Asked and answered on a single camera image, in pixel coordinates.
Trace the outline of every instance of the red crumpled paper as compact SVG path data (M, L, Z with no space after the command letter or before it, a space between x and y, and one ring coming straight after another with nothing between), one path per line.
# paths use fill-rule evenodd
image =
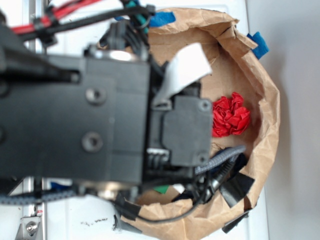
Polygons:
M242 106L243 103L244 98L237 92L232 93L232 98L222 96L213 103L213 137L240 135L247 129L250 124L250 111Z

